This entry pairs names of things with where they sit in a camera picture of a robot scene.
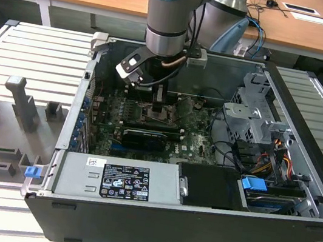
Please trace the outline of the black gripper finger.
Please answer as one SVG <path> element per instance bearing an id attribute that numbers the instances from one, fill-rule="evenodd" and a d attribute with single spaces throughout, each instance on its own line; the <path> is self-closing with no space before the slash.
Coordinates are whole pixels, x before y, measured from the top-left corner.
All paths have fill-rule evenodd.
<path id="1" fill-rule="evenodd" d="M 159 117 L 162 117 L 163 115 L 163 110 L 164 110 L 164 105 L 166 104 L 166 97 L 167 97 L 167 92 L 168 92 L 168 85 L 162 85 L 162 92 L 161 92 L 161 101 L 160 101 L 160 107 L 159 107 Z"/>
<path id="2" fill-rule="evenodd" d="M 162 95 L 162 88 L 163 86 L 158 85 L 157 87 L 154 87 L 154 93 L 153 93 L 153 99 L 152 99 L 152 110 L 151 113 L 155 116 L 157 115 L 160 107 L 160 100 Z"/>

